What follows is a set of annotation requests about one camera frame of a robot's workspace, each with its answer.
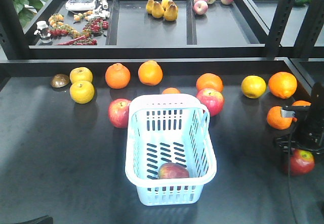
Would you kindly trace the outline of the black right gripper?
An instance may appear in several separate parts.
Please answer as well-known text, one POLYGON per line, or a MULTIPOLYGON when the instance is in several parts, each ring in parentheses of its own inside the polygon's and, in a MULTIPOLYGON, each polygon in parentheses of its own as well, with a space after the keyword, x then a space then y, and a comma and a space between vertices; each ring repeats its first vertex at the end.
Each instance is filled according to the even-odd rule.
POLYGON ((290 134, 274 138, 273 144, 284 152, 292 153, 293 149, 300 149, 315 155, 321 155, 323 154, 323 131, 318 133, 295 130, 290 134))

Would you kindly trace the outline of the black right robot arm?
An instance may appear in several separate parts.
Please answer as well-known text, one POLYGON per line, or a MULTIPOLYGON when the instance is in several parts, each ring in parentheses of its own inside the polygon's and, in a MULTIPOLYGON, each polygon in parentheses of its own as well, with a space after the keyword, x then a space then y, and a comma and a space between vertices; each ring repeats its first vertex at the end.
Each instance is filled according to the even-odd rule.
POLYGON ((275 138, 273 144, 288 152, 292 148, 323 154, 323 84, 316 82, 311 91, 310 106, 284 106, 279 109, 283 118, 297 118, 292 131, 275 138))

